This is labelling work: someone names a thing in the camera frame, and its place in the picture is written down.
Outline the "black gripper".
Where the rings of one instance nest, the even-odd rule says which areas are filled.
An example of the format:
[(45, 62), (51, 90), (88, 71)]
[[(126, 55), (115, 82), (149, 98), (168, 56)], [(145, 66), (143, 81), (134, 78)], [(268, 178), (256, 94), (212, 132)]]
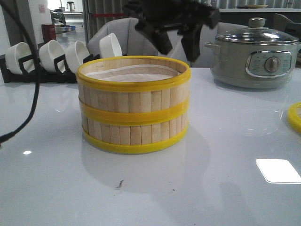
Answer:
[(219, 9), (196, 0), (129, 0), (122, 10), (127, 16), (139, 19), (135, 30), (163, 55), (172, 50), (172, 44), (161, 27), (181, 25), (178, 34), (182, 35), (181, 44), (191, 62), (200, 56), (203, 24), (214, 28), (220, 21)]

